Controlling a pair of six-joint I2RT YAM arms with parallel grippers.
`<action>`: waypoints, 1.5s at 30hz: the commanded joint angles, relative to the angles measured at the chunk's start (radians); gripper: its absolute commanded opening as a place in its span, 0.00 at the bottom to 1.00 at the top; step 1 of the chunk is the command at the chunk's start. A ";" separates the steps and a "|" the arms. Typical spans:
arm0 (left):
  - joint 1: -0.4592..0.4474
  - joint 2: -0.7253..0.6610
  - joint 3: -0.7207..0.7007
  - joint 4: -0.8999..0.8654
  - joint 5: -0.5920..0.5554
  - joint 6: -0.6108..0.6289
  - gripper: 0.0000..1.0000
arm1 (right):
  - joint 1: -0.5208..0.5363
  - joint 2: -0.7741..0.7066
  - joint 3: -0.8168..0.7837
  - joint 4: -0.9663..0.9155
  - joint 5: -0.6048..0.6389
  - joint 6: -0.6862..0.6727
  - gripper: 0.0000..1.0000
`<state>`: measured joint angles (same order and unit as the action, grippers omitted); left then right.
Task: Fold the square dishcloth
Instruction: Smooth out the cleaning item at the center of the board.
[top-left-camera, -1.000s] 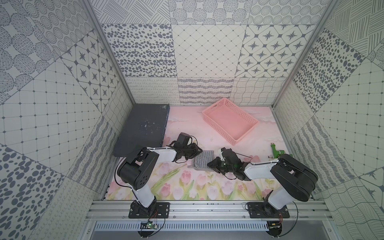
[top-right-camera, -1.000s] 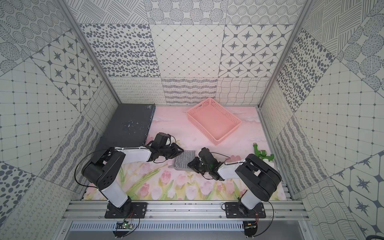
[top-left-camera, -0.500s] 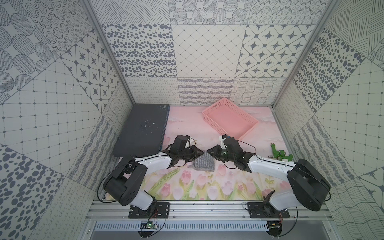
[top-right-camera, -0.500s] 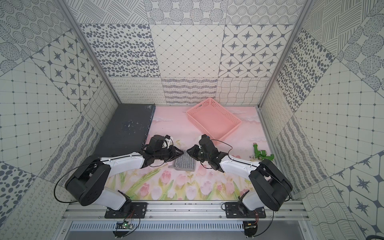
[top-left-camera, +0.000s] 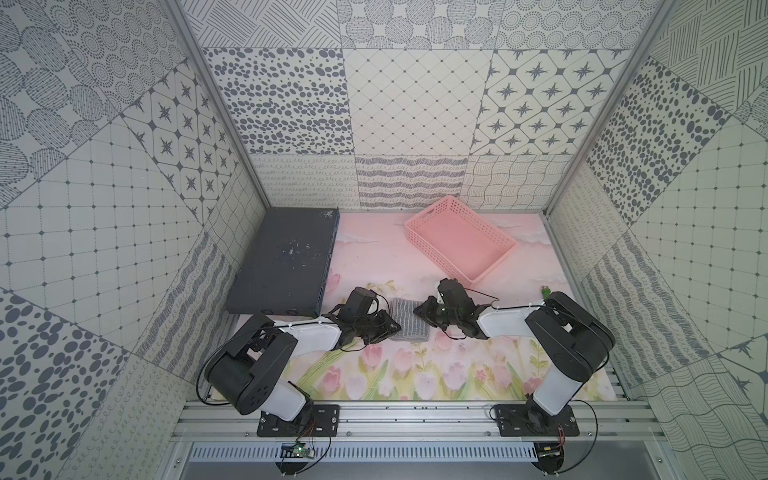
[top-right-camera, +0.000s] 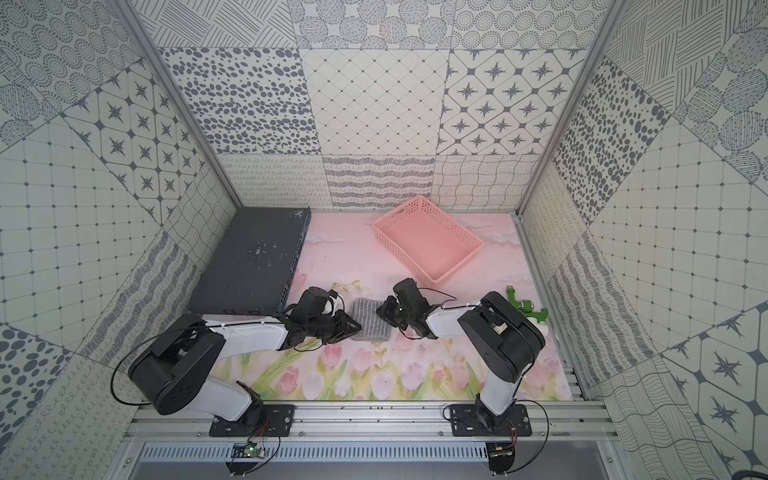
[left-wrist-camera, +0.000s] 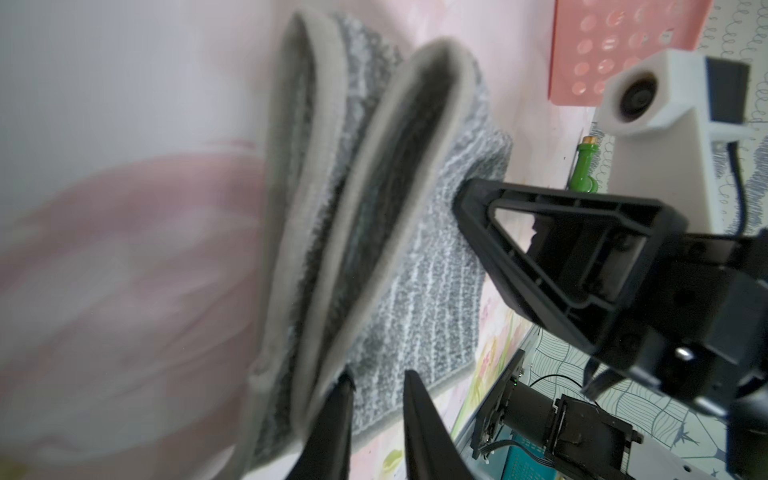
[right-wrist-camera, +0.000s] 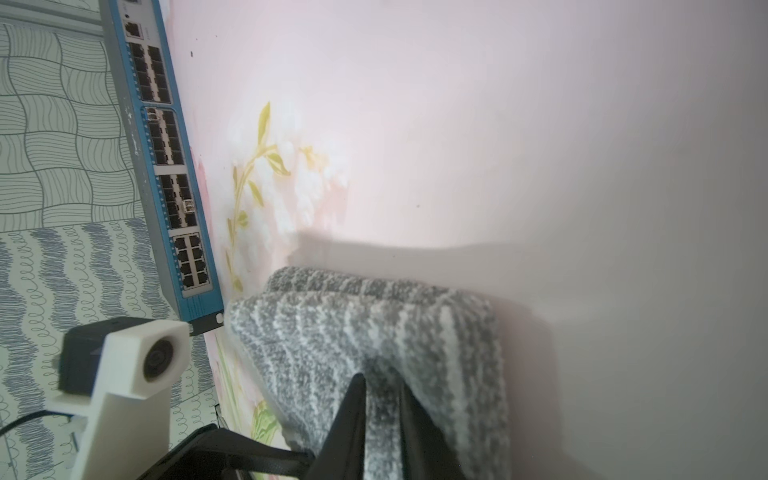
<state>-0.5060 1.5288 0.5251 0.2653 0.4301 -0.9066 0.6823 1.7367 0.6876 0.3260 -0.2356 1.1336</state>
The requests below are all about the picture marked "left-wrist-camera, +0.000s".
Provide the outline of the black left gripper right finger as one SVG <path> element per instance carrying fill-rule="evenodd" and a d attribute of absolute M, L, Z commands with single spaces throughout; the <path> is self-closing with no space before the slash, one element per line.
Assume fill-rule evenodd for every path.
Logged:
<path fill-rule="evenodd" d="M 473 479 L 414 370 L 405 371 L 403 420 L 408 479 Z"/>

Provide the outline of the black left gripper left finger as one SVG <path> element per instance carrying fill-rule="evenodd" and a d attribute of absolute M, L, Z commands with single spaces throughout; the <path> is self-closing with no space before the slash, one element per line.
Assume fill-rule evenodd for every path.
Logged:
<path fill-rule="evenodd" d="M 354 381 L 343 372 L 327 396 L 287 480 L 349 478 L 354 394 Z"/>

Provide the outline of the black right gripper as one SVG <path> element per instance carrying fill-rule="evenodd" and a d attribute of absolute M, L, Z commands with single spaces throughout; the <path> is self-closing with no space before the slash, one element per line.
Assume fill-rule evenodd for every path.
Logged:
<path fill-rule="evenodd" d="M 658 200 L 474 178 L 453 213 L 524 318 L 700 413 L 766 419 L 765 230 L 687 235 L 662 263 L 688 220 Z"/>

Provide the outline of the grey striped square dishcloth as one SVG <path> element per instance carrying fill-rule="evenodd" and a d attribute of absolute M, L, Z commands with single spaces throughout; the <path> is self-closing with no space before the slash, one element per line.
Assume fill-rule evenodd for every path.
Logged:
<path fill-rule="evenodd" d="M 501 179 L 510 150 L 459 41 L 405 57 L 346 14 L 295 11 L 270 105 L 259 353 L 225 478 L 295 451 L 342 374 L 358 448 L 401 419 L 406 370 L 441 393 L 473 367 L 485 272 L 452 204 L 466 180 Z"/>

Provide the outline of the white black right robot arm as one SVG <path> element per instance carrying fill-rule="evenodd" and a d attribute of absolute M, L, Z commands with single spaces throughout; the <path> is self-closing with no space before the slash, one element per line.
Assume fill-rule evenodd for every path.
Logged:
<path fill-rule="evenodd" d="M 505 303 L 590 358 L 580 399 L 501 391 L 496 418 L 574 479 L 619 479 L 640 435 L 596 401 L 631 380 L 725 422 L 726 469 L 767 475 L 767 235 L 692 233 L 652 199 L 470 179 L 460 232 Z"/>

